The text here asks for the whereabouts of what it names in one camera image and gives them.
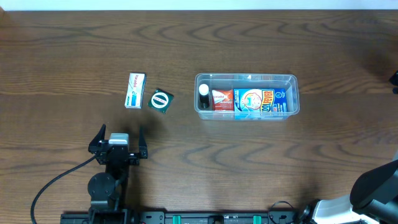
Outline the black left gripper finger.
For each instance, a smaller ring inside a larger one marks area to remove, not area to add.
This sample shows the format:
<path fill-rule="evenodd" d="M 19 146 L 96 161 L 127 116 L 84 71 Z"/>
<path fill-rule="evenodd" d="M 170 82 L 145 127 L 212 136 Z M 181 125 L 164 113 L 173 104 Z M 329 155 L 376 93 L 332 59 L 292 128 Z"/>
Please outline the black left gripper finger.
<path fill-rule="evenodd" d="M 141 159 L 148 158 L 147 143 L 144 137 L 144 129 L 142 126 L 139 128 L 139 157 Z"/>
<path fill-rule="evenodd" d="M 98 131 L 97 135 L 93 138 L 93 140 L 88 145 L 88 151 L 92 154 L 98 154 L 103 151 L 103 143 L 106 132 L 106 125 L 103 124 Z"/>

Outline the white Panadol box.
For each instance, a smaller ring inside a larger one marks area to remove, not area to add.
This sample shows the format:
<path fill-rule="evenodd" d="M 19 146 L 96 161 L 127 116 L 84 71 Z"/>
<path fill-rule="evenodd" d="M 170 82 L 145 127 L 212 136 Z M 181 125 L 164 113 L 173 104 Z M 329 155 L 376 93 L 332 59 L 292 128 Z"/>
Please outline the white Panadol box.
<path fill-rule="evenodd" d="M 145 73 L 130 73 L 125 99 L 127 109 L 141 109 L 146 84 Z"/>

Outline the small dark medicine bottle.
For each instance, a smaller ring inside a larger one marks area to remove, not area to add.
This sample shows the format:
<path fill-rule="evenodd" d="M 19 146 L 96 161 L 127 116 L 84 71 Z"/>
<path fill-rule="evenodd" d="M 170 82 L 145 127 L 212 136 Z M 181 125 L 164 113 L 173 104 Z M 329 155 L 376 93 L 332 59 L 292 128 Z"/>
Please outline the small dark medicine bottle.
<path fill-rule="evenodd" d="M 207 84 L 201 84 L 198 87 L 200 103 L 203 109 L 207 109 L 210 106 L 210 89 Z"/>

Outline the red Panadol ActiFast box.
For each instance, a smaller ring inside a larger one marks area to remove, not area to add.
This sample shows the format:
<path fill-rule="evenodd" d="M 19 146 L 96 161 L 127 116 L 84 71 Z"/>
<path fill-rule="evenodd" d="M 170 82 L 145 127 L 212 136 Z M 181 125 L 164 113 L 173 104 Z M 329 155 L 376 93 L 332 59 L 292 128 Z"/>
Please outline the red Panadol ActiFast box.
<path fill-rule="evenodd" d="M 213 109 L 215 111 L 233 111 L 233 90 L 212 90 Z"/>

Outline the blue Cool Fever box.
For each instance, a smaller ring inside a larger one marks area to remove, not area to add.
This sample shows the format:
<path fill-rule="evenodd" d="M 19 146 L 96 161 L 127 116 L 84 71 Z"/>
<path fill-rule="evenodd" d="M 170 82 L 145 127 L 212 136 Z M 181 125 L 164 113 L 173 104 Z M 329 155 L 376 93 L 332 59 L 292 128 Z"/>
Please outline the blue Cool Fever box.
<path fill-rule="evenodd" d="M 234 118 L 237 120 L 261 119 L 262 116 L 288 112 L 283 88 L 235 88 L 233 93 Z"/>

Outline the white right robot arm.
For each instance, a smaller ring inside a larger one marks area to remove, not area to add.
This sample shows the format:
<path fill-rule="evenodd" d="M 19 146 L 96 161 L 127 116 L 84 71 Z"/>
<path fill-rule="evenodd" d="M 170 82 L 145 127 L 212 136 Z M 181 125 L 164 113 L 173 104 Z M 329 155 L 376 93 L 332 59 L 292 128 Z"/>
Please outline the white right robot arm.
<path fill-rule="evenodd" d="M 362 174 L 350 194 L 307 205 L 295 222 L 397 224 L 397 155 Z"/>

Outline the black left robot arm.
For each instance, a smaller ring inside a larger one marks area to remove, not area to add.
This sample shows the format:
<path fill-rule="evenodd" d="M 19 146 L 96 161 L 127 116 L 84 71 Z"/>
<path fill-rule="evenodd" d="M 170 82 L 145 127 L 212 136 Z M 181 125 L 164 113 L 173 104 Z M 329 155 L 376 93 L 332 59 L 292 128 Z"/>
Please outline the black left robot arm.
<path fill-rule="evenodd" d="M 138 152 L 129 151 L 128 134 L 113 133 L 106 140 L 105 132 L 106 126 L 102 125 L 88 146 L 97 162 L 105 166 L 104 172 L 95 174 L 88 182 L 91 197 L 88 223 L 139 223 L 138 214 L 126 207 L 125 198 L 130 167 L 148 158 L 144 130 L 139 130 Z"/>

